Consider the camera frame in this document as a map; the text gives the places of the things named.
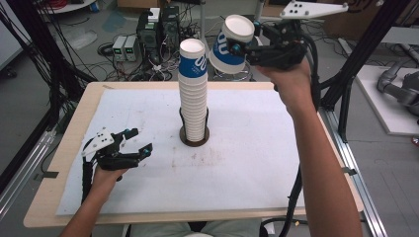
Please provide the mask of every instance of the printed logo on cup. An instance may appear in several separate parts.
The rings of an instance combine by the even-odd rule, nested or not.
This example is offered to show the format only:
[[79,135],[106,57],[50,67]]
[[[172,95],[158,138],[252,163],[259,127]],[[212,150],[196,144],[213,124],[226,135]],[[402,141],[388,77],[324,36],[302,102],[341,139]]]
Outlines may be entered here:
[[197,78],[207,73],[207,60],[205,56],[200,58],[187,58],[180,56],[179,73],[185,77]]
[[219,32],[216,43],[213,45],[212,52],[218,60],[228,65],[240,65],[244,62],[244,57],[236,56],[228,52],[227,37],[223,31]]

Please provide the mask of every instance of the black strap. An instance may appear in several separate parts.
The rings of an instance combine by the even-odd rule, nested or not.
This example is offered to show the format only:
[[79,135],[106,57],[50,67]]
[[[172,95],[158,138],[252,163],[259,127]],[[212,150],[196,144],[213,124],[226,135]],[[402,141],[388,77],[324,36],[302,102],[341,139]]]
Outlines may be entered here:
[[82,187],[83,187],[83,196],[81,202],[86,199],[89,195],[90,189],[92,188],[92,176],[93,176],[93,163],[84,162],[83,163],[83,178],[82,178]]

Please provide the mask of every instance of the forearm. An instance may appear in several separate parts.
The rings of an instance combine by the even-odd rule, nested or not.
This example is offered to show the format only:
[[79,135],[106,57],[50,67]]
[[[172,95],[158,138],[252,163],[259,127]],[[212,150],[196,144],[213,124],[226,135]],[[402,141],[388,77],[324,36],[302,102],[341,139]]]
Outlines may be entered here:
[[362,236],[349,185],[317,113],[293,114],[311,236]]
[[90,236],[103,202],[87,197],[60,236]]

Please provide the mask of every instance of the human arm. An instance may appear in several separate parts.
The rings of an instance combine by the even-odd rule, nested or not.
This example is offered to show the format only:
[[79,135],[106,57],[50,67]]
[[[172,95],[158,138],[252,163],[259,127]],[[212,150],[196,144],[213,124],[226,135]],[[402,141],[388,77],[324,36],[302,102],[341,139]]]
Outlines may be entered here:
[[105,171],[96,168],[92,188],[60,236],[90,236],[99,212],[117,182],[126,170]]
[[293,118],[311,236],[362,236],[351,190],[312,103],[308,63],[258,69],[278,86]]

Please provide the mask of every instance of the electronic equipment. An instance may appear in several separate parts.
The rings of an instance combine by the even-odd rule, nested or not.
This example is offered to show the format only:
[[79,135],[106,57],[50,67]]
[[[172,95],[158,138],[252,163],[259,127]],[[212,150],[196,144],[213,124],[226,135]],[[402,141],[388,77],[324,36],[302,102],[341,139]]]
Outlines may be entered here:
[[126,37],[118,37],[112,46],[114,52],[115,61],[126,61],[126,51],[124,45],[126,44]]
[[136,27],[136,34],[141,45],[141,51],[145,51],[143,57],[148,57],[154,64],[160,64],[160,49],[164,51],[164,48],[160,48],[162,46],[163,37],[162,26],[160,22],[149,22],[148,16],[149,11],[141,13]]
[[137,61],[140,57],[139,43],[138,38],[136,36],[129,36],[126,39],[124,49],[126,51],[126,60]]
[[150,8],[148,13],[148,22],[158,23],[160,20],[160,8]]
[[179,49],[180,45],[179,7],[173,6],[164,8],[161,21],[163,25],[163,34],[165,35],[164,43],[166,44],[166,48],[169,48],[174,52]]

